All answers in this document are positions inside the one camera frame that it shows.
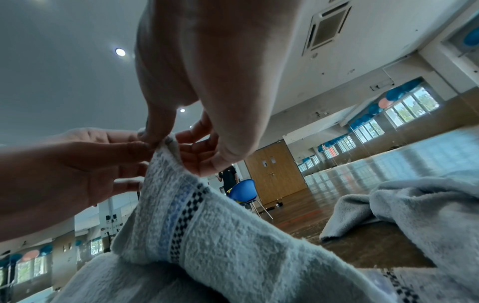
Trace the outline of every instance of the blue chair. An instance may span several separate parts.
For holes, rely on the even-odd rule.
[[[254,185],[254,180],[253,179],[246,179],[235,186],[231,188],[230,194],[228,195],[230,199],[235,200],[238,202],[241,206],[245,206],[248,204],[251,204],[251,206],[254,208],[258,216],[261,218],[259,215],[258,209],[256,209],[256,206],[254,206],[253,202],[258,202],[259,205],[264,209],[264,211],[268,214],[268,216],[273,219],[273,217],[268,213],[266,208],[264,208],[263,204],[261,203],[260,199],[258,198],[258,192],[256,191],[256,187]]]

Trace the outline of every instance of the gray towel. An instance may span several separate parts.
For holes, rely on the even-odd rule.
[[[371,215],[396,223],[441,271],[479,294],[479,172],[390,181],[369,195],[344,196],[320,238],[340,237]]]
[[[232,303],[396,299],[333,253],[210,190],[183,168],[174,141],[155,153],[112,252],[120,258],[101,259],[109,271],[88,264],[57,302],[217,302],[221,296],[211,289]],[[178,266],[184,275],[175,273]]]

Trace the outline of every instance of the ceiling light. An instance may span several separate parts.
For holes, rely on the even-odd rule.
[[[120,57],[126,56],[126,52],[125,52],[125,50],[122,49],[122,48],[117,48],[117,49],[115,50],[115,53],[116,53],[117,55],[119,55]]]

